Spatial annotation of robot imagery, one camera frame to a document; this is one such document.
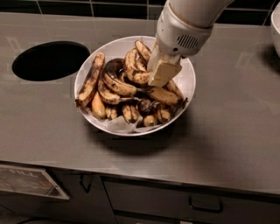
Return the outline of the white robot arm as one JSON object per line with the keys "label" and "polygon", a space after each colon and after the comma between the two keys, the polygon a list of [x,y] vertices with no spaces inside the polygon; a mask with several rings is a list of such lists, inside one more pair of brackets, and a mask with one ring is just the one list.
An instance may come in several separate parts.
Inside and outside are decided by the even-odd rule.
{"label": "white robot arm", "polygon": [[166,0],[147,66],[150,86],[162,87],[181,71],[180,61],[200,51],[214,23],[233,1]]}

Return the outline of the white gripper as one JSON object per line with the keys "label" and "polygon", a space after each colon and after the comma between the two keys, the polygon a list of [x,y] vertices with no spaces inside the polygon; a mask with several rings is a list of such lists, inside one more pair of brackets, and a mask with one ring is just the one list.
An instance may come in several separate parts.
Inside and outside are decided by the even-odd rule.
{"label": "white gripper", "polygon": [[206,43],[212,33],[212,26],[203,27],[185,18],[178,10],[187,12],[188,3],[166,1],[164,9],[157,21],[157,43],[154,45],[147,70],[151,71],[148,84],[153,87],[163,87],[172,80],[182,69],[179,64],[172,64],[161,60],[162,53],[166,55],[180,55],[189,57],[196,54]]}

